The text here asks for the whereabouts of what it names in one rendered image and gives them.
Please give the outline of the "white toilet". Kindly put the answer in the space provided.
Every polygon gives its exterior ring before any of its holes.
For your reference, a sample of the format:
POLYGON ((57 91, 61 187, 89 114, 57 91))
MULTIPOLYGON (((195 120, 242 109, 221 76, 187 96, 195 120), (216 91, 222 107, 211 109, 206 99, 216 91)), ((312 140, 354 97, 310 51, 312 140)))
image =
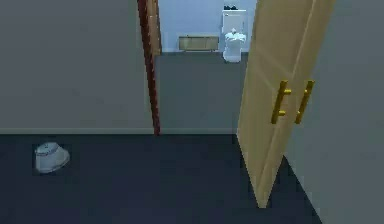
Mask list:
POLYGON ((223 59, 228 63, 241 61, 242 48, 247 36, 244 32, 245 10, 224 10, 222 12, 224 35, 223 59))

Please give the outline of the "light wooden room door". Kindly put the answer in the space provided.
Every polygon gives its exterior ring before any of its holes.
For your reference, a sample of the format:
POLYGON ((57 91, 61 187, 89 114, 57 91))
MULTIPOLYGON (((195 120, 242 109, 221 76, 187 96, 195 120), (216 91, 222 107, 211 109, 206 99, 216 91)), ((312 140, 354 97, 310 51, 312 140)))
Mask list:
POLYGON ((237 139, 257 206, 265 208, 336 0, 258 0, 240 106, 237 139), (279 84, 286 112, 270 119, 279 84))

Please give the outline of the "dark red door frame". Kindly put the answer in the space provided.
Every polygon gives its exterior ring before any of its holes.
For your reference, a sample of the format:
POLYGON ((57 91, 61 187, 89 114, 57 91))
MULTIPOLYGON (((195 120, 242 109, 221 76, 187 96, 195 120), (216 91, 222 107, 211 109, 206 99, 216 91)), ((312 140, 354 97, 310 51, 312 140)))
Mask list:
POLYGON ((147 1, 137 0, 137 4, 138 4, 138 11, 139 11, 139 18, 140 18, 144 60, 145 60, 146 73, 147 73, 147 85, 148 85, 148 94, 149 94, 150 105, 151 105, 152 124, 153 124, 154 134, 156 136, 159 136, 160 135, 160 118, 159 118, 159 108, 158 108, 157 92, 156 92, 154 62, 153 62, 153 55, 152 55, 151 43, 150 43, 147 1))

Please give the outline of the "beige wall radiator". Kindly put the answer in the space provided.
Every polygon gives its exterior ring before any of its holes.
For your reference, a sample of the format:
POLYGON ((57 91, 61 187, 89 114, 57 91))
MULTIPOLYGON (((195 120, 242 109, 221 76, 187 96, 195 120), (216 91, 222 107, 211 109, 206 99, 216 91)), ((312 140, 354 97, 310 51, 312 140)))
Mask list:
POLYGON ((181 51, 217 51, 219 38, 217 36, 180 36, 181 51))

